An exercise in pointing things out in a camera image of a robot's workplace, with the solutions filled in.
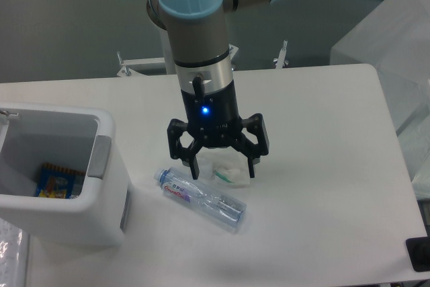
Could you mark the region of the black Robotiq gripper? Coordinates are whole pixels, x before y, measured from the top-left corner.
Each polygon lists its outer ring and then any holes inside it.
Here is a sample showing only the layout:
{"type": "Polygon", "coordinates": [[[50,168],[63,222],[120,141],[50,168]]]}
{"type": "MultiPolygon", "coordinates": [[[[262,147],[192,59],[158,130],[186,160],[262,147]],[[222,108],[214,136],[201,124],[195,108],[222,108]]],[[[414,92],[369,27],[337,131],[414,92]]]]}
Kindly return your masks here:
{"type": "Polygon", "coordinates": [[[181,91],[181,96],[187,122],[172,119],[167,127],[171,158],[180,159],[190,168],[192,178],[198,179],[196,156],[202,147],[232,147],[246,157],[249,177],[254,178],[256,164],[269,154],[269,139],[262,114],[240,117],[234,81],[220,91],[206,93],[201,101],[194,93],[181,91]],[[185,132],[192,137],[188,147],[181,143],[185,132]]]}

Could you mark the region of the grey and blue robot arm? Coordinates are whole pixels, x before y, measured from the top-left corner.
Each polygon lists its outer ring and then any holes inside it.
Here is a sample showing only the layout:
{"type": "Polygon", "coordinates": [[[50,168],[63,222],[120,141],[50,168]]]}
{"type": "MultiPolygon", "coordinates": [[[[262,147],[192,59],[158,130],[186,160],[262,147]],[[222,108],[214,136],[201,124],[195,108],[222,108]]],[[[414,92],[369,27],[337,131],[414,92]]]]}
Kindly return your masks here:
{"type": "Polygon", "coordinates": [[[169,152],[198,178],[202,148],[232,147],[247,158],[249,174],[269,152],[263,116],[242,118],[231,66],[227,13],[279,0],[147,0],[154,24],[166,31],[179,79],[186,121],[167,129],[169,152]]]}

